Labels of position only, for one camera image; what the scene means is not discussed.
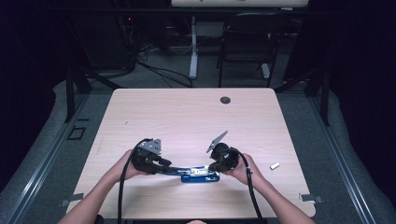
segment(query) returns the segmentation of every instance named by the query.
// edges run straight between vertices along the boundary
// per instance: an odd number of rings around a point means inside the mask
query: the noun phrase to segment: person's arm
[[[268,180],[265,179],[251,156],[248,154],[244,154],[244,156],[247,159],[247,163],[252,173],[251,179],[253,188],[257,190],[271,205],[280,223],[315,223],[309,216],[300,210],[300,208],[286,199],[270,182],[268,182]],[[246,167],[241,157],[239,157],[238,165],[234,169],[224,172],[224,174],[235,177],[245,185],[248,184]]]
[[[113,186],[120,181],[122,169],[131,152],[131,149],[126,151],[125,154],[102,176],[90,193],[70,210],[59,223],[94,223],[107,194],[111,191]],[[130,179],[135,175],[146,175],[146,173],[137,171],[132,164],[129,163],[125,179]]]

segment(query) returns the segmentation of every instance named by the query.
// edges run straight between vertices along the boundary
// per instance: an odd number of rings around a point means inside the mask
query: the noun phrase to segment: wooden tabletop
[[[172,0],[173,7],[306,7],[308,0]]]
[[[231,99],[223,104],[220,98]],[[312,203],[276,95],[271,89],[121,89],[109,102],[75,193],[86,195],[129,148],[144,138],[162,140],[162,157],[176,167],[208,165],[210,143],[221,142],[250,154],[264,176],[309,216]],[[271,170],[270,166],[280,166]],[[100,215],[117,217],[119,185],[108,194]],[[256,192],[264,217],[275,217]],[[68,211],[76,205],[71,202]],[[216,183],[183,184],[178,176],[136,176],[125,182],[122,217],[132,219],[257,217],[248,187],[220,175]]]

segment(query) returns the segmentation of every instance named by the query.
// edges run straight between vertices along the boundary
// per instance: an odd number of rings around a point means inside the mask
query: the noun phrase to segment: person's right arm
[[[244,156],[247,159],[250,172],[252,173],[251,179],[253,188],[257,190],[270,204],[280,223],[315,223],[300,208],[286,199],[270,182],[268,182],[268,180],[265,179],[251,156],[248,154],[244,154]],[[245,185],[248,184],[246,167],[241,157],[239,157],[238,165],[232,170],[224,172],[224,174],[235,177]]]

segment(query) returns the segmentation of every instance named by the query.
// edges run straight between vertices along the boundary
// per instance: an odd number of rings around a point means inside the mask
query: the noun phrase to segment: black chair
[[[288,28],[288,18],[268,13],[239,13],[224,23],[219,52],[219,87],[223,63],[263,63],[269,66],[266,87],[270,87],[280,41]]]

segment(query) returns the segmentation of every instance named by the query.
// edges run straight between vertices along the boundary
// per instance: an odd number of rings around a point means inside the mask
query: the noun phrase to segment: person's left arm
[[[68,212],[59,223],[94,223],[99,210],[105,201],[107,194],[113,186],[120,181],[122,169],[127,162],[132,150],[128,150],[124,155],[102,176],[98,183],[70,212]],[[131,163],[128,165],[125,179],[130,179],[135,175],[146,175],[137,171]]]

